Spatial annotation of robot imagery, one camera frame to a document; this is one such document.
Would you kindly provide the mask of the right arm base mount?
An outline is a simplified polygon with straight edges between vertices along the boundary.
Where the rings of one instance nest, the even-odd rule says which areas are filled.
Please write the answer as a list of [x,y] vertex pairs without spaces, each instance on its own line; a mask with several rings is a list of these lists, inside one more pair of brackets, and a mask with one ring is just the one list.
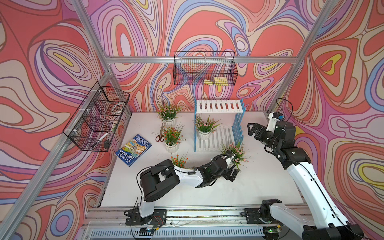
[[275,224],[275,225],[281,225],[284,224],[275,220],[275,219],[268,219],[263,220],[261,215],[259,214],[260,208],[245,208],[240,215],[242,217],[246,218],[247,224]]

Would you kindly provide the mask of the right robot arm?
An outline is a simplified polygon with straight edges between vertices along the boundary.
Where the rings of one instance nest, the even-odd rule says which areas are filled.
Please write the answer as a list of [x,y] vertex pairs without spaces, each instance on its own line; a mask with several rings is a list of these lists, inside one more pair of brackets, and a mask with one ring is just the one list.
[[319,180],[307,153],[295,146],[295,126],[287,121],[271,119],[268,126],[247,125],[248,134],[270,148],[289,173],[311,211],[308,220],[278,199],[263,200],[258,211],[260,221],[279,221],[303,240],[361,240],[364,232],[352,224],[339,210]]

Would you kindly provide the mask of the pink flower pot back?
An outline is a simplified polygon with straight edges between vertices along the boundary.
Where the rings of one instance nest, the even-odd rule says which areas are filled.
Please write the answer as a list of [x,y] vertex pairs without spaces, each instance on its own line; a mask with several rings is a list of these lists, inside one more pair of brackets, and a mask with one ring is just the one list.
[[175,125],[177,114],[181,111],[176,105],[164,105],[158,110],[158,118],[163,122],[164,127]]

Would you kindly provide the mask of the blue white slatted rack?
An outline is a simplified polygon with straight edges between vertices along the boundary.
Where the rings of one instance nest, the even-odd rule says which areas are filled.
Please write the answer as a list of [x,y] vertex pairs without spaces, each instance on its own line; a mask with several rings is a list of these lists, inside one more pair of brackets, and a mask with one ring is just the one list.
[[222,114],[228,117],[234,114],[232,125],[223,119],[209,137],[199,138],[198,129],[194,132],[195,152],[219,152],[224,146],[230,144],[242,144],[244,139],[241,123],[246,111],[243,100],[196,100],[195,117],[203,117],[208,114]]

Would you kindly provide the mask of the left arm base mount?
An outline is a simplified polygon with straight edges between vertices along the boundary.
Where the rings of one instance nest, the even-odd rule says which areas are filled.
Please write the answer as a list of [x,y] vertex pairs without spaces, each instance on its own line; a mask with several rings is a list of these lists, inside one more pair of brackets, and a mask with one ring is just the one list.
[[141,217],[139,209],[124,211],[127,226],[162,226],[166,223],[167,210],[155,209],[154,213],[148,217]]

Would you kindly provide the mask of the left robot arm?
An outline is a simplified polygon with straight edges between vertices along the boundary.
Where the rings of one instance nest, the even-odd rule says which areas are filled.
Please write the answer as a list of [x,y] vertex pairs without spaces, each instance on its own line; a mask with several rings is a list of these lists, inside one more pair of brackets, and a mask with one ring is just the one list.
[[136,176],[141,191],[140,217],[153,215],[155,202],[179,184],[204,188],[212,186],[220,178],[234,182],[240,172],[233,163],[234,159],[235,154],[227,151],[215,156],[209,163],[192,169],[178,167],[170,159],[142,169]]

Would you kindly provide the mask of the pink flower pot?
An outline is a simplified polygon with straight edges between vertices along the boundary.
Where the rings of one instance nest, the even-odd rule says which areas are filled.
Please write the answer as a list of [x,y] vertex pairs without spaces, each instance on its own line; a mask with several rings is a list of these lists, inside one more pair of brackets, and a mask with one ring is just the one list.
[[158,118],[163,122],[164,127],[175,125],[177,114],[181,111],[176,105],[164,105],[158,110]]
[[231,163],[235,165],[237,169],[239,169],[243,163],[249,162],[248,158],[245,156],[246,151],[244,150],[244,147],[241,143],[222,145],[221,151],[223,154],[225,154],[227,151],[230,151],[235,155]]
[[204,120],[200,115],[197,115],[195,127],[198,139],[201,141],[208,140],[220,124],[220,120],[215,121],[215,119],[211,119],[210,117]]

